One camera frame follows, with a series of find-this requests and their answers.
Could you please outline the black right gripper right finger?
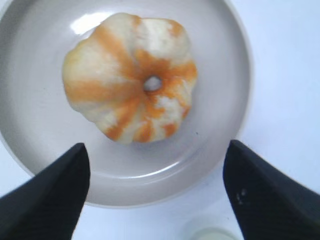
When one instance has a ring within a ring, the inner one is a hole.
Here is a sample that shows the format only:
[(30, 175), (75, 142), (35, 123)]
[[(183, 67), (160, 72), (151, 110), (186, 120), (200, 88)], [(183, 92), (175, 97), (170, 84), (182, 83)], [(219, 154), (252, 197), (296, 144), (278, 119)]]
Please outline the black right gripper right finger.
[(318, 240), (320, 196), (231, 140), (223, 183), (245, 240)]

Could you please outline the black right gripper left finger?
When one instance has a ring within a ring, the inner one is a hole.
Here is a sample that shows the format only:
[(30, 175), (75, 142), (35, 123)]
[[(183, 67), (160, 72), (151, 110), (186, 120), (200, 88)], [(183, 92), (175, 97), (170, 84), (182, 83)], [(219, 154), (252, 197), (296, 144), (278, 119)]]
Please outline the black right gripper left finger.
[(2, 240), (70, 240), (90, 186), (86, 147), (77, 143), (0, 198)]

